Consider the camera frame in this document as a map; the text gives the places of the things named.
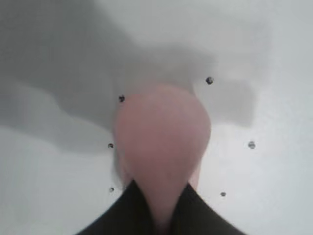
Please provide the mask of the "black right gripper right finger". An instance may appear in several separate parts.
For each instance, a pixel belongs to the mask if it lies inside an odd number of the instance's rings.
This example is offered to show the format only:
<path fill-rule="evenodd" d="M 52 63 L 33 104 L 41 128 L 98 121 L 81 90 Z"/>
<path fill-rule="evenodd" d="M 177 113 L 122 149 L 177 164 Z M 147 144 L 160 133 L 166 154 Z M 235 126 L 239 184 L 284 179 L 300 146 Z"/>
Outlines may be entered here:
<path fill-rule="evenodd" d="M 214 212 L 190 184 L 175 208 L 171 235 L 241 235 L 242 232 Z"/>

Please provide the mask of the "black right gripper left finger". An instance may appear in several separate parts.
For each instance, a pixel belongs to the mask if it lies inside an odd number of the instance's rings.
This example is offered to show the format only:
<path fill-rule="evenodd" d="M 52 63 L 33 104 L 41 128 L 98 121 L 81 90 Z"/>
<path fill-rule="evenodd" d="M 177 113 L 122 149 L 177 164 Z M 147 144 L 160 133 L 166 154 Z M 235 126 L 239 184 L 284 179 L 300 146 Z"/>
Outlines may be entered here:
<path fill-rule="evenodd" d="M 132 181 L 118 200 L 80 235 L 156 235 L 146 200 Z"/>

